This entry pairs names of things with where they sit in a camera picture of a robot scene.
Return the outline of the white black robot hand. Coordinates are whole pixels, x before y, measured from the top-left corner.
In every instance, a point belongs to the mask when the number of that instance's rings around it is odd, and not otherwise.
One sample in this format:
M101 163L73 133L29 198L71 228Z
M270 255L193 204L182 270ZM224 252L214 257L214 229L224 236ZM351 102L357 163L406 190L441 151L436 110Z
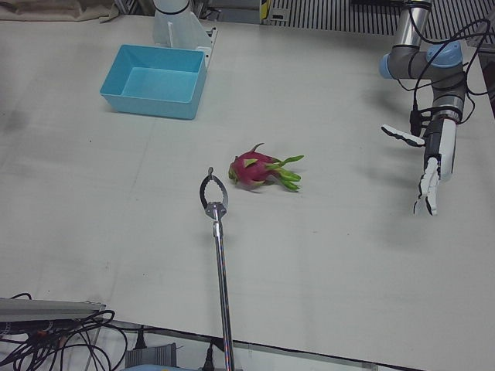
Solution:
M423 174L418 183L418 198L413 206L415 215L438 213L437 193L441 182L451 179L456 153L457 124L450 118L435 119L419 137L406 134L384 124L381 130L392 138L404 141L407 145L424 148Z

